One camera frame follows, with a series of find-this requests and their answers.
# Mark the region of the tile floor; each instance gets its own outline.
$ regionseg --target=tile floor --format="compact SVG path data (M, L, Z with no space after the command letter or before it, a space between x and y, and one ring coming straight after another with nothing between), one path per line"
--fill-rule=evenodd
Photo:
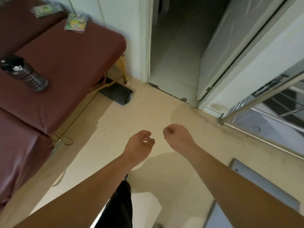
M200 60L228 0L171 1L152 28L149 82L197 107Z
M304 214L304 162L237 131L216 124L212 116L137 79L127 86L134 98L126 106L97 94L65 133L63 146L12 198L0 227L11 228L46 203L105 166L139 130L152 132L150 156L131 171L133 227L202 228L213 198L192 169L163 138L162 129L186 126L194 140L221 162L237 158L301 202Z

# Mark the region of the water bottle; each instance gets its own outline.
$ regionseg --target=water bottle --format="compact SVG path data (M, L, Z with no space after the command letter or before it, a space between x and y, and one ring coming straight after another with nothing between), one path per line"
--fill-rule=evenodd
M21 80L34 91L40 92L48 87L48 80L38 74L22 57L7 56L1 60L0 66L11 77Z

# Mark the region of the leg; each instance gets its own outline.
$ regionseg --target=leg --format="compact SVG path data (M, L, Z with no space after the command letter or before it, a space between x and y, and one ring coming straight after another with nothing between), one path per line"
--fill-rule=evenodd
M123 72L124 82L126 84L128 82L128 77L126 73L126 59L124 54L120 57L120 64L121 64L121 70Z
M125 180L108 201L95 228L132 228L132 214L131 187Z

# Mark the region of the forearm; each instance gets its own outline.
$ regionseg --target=forearm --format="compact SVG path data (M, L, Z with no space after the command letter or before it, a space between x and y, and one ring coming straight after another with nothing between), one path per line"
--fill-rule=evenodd
M186 157L234 228L302 227L304 217L200 147Z
M16 227L89 227L132 168L123 155L119 156Z

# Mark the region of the black pants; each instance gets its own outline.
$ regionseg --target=black pants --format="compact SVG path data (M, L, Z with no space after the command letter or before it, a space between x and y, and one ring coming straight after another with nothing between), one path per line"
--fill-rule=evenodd
M131 187L122 181L105 206L95 228L132 228Z

